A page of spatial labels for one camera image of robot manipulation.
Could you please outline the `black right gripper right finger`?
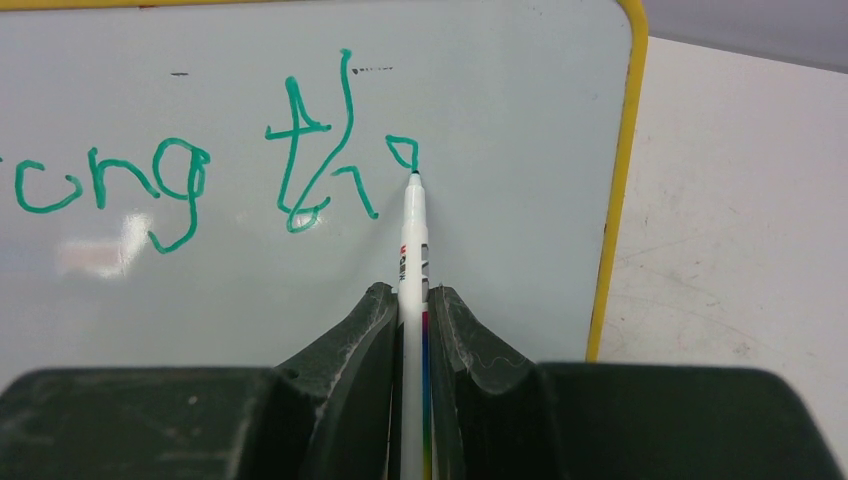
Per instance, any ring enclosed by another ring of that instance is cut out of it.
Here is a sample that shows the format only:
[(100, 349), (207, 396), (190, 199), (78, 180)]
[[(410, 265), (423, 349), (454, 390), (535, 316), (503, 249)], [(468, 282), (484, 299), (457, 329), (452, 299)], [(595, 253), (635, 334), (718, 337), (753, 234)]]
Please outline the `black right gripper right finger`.
[(758, 369), (536, 363), (429, 294), (437, 479), (838, 479), (795, 391)]

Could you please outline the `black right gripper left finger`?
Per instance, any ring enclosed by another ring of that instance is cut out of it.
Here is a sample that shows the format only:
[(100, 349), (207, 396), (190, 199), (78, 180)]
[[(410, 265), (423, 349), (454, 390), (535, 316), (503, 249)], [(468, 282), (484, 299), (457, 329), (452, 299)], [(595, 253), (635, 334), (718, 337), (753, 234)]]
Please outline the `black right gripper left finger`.
[(62, 368), (1, 396), (5, 479), (381, 479), (398, 301), (370, 286), (276, 367)]

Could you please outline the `white green whiteboard marker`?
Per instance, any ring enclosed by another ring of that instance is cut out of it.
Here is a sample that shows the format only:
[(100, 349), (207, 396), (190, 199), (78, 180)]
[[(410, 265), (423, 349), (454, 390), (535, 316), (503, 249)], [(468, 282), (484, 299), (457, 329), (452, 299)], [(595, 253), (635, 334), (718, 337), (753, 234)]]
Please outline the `white green whiteboard marker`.
[(429, 246), (426, 196), (414, 170), (404, 191), (398, 307), (403, 327), (400, 477), (432, 477), (429, 360)]

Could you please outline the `yellow framed whiteboard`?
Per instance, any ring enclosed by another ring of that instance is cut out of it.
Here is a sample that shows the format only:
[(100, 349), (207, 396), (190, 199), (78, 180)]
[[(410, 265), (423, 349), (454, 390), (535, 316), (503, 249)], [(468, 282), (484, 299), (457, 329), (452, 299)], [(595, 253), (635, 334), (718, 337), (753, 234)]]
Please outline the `yellow framed whiteboard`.
[(1, 15), (1, 378), (271, 365), (398, 278), (533, 360), (608, 280), (638, 1), (271, 1)]

